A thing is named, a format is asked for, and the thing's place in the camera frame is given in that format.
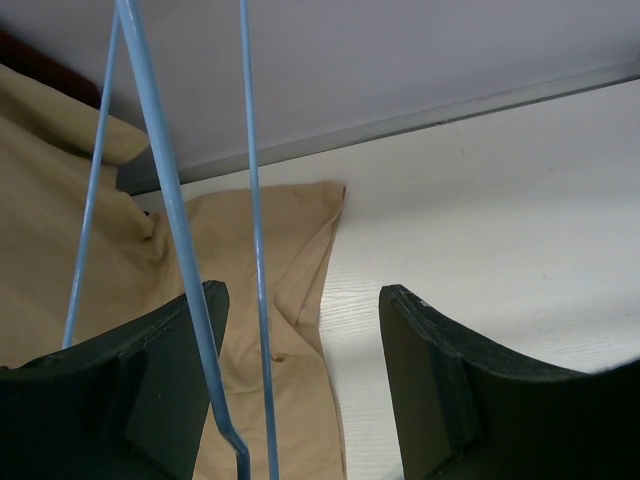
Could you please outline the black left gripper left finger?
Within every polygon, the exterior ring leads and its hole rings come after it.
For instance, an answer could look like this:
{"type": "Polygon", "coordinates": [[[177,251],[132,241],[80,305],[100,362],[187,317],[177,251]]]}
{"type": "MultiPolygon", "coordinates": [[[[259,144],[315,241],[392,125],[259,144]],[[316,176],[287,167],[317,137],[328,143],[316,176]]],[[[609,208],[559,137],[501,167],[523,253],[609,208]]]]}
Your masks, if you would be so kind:
{"type": "Polygon", "coordinates": [[[1,371],[4,479],[189,479],[210,397],[186,297],[1,371]]]}

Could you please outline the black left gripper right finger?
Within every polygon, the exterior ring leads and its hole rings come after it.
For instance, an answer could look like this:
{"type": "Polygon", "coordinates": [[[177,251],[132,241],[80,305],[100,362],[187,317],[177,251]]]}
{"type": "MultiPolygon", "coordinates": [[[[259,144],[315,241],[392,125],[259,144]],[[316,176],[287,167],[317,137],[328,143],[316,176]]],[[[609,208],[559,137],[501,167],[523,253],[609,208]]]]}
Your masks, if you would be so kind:
{"type": "Polygon", "coordinates": [[[379,323],[408,479],[635,479],[639,364],[582,373],[518,353],[401,285],[379,323]]]}

